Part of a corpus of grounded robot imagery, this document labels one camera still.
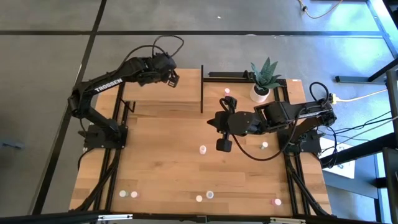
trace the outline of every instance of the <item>white cable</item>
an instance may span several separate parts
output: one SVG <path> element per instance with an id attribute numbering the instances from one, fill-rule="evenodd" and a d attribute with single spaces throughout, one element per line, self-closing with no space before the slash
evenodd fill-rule
<path id="1" fill-rule="evenodd" d="M 395 120 L 395 119 L 397 119 L 397 118 L 398 118 L 398 116 L 396 116 L 395 118 L 392 118 L 391 120 L 388 120 L 388 121 L 386 121 L 386 122 L 384 122 L 384 123 L 382 123 L 382 124 L 380 124 L 380 125 L 377 125 L 376 127 L 373 127 L 373 128 L 371 128 L 371 129 L 369 129 L 369 130 L 366 130 L 366 131 L 363 131 L 363 132 L 361 132 L 361 133 L 359 133 L 359 134 L 356 134 L 356 135 L 354 135 L 353 137 L 350 137 L 350 138 L 348 138 L 347 140 L 345 140 L 345 141 L 343 141 L 343 142 L 341 142 L 341 143 L 339 143 L 339 144 L 337 144 L 337 145 L 343 144 L 343 143 L 345 143 L 345 142 L 347 142 L 347 141 L 349 141 L 349 140 L 355 138 L 356 136 L 360 136 L 361 134 L 364 134 L 364 133 L 366 133 L 366 132 L 368 132 L 368 131 L 372 131 L 373 129 L 380 128 L 381 126 L 383 126 L 383 125 L 385 125 L 385 124 L 387 124 L 387 123 L 390 123 L 391 121 L 393 121 L 393 120 Z"/>
<path id="2" fill-rule="evenodd" d="M 340 99 L 340 98 L 338 98 L 336 96 L 336 102 L 352 102 L 352 101 L 363 99 L 363 98 L 368 97 L 368 96 L 373 96 L 373 95 L 376 95 L 378 93 L 382 93 L 384 91 L 387 91 L 387 90 L 380 90 L 380 91 L 377 91 L 377 92 L 374 92 L 374 93 L 370 93 L 368 95 L 360 96 L 360 97 L 357 97 L 357 98 L 353 98 L 353 99 L 350 99 L 350 100 L 342 100 L 342 99 Z"/>
<path id="3" fill-rule="evenodd" d="M 298 0 L 298 1 L 300 2 L 300 5 L 301 5 L 301 7 L 302 7 L 302 10 L 304 10 L 304 12 L 307 14 L 307 16 L 308 16 L 309 18 L 311 18 L 311 19 L 319 19 L 319 18 L 321 18 L 322 16 L 327 15 L 329 12 L 331 12 L 332 10 L 334 10 L 338 5 L 340 5 L 340 4 L 343 2 L 343 0 L 340 0 L 340 2 L 338 2 L 335 6 L 333 6 L 331 9 L 329 9 L 329 11 L 327 11 L 326 13 L 324 13 L 324 14 L 322 14 L 322 15 L 320 15 L 320 16 L 311 16 L 311 15 L 308 13 L 308 7 L 304 5 L 303 1 L 302 1 L 302 0 Z"/>

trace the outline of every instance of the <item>green plant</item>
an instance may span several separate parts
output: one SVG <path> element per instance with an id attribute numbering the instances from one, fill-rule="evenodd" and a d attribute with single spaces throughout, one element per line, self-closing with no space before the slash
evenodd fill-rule
<path id="1" fill-rule="evenodd" d="M 275 62 L 271 64 L 271 60 L 267 58 L 266 62 L 262 66 L 262 69 L 260 72 L 257 71 L 256 66 L 251 63 L 251 68 L 253 69 L 254 73 L 254 82 L 256 83 L 256 86 L 259 90 L 265 90 L 265 89 L 273 89 L 278 86 L 280 86 L 279 83 L 276 82 L 277 78 L 281 75 L 274 75 L 275 68 L 278 62 Z"/>

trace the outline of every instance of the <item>black bracket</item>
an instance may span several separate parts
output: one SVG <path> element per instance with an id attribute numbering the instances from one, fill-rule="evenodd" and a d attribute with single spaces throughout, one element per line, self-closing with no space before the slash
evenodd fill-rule
<path id="1" fill-rule="evenodd" d="M 286 141 L 289 140 L 290 132 L 290 128 L 277 132 L 280 147 L 284 146 L 286 144 Z M 321 152 L 321 144 L 319 140 L 321 136 L 322 135 L 318 134 L 317 131 L 310 130 L 301 135 L 297 144 L 289 143 L 285 152 L 299 153 L 301 151 L 319 153 Z"/>
<path id="2" fill-rule="evenodd" d="M 85 136 L 84 147 L 103 148 L 103 149 L 122 149 L 126 145 L 127 132 L 129 127 L 126 125 L 119 126 L 120 139 L 117 141 L 107 140 L 103 130 L 97 125 L 90 125 Z"/>

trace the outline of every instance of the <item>potted plant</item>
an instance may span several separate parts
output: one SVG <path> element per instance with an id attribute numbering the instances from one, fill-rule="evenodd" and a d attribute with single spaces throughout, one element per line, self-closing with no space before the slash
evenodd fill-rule
<path id="1" fill-rule="evenodd" d="M 256 66 L 251 63 L 251 68 L 253 72 L 250 72 L 249 75 L 251 79 L 254 80 L 253 88 L 250 91 L 250 98 L 256 103 L 264 102 L 271 89 L 280 86 L 279 83 L 276 82 L 277 78 L 281 75 L 272 76 L 275 72 L 275 68 L 278 62 L 271 64 L 269 58 L 267 58 L 266 62 L 262 66 L 260 72 L 257 71 Z"/>

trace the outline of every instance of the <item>yellow cable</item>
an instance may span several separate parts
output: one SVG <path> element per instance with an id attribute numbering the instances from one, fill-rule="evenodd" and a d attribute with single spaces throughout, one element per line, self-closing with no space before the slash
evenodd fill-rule
<path id="1" fill-rule="evenodd" d="M 311 16 L 311 15 L 308 13 L 308 7 L 304 5 L 303 1 L 302 1 L 302 0 L 298 0 L 298 1 L 300 2 L 300 5 L 301 5 L 302 9 L 304 9 L 304 8 L 306 7 L 306 9 L 304 9 L 304 12 L 305 12 L 305 13 L 307 14 L 307 16 L 308 16 L 309 18 L 311 18 L 311 19 L 319 19 L 319 18 L 321 18 L 322 16 L 325 16 L 326 14 L 328 14 L 329 12 L 331 12 L 332 10 L 334 10 L 338 5 L 340 5 L 340 4 L 343 2 L 343 0 L 340 0 L 340 2 L 338 2 L 335 6 L 333 6 L 331 9 L 329 9 L 329 11 L 327 11 L 326 13 L 324 13 L 324 14 L 322 14 L 322 15 L 320 15 L 320 16 Z"/>

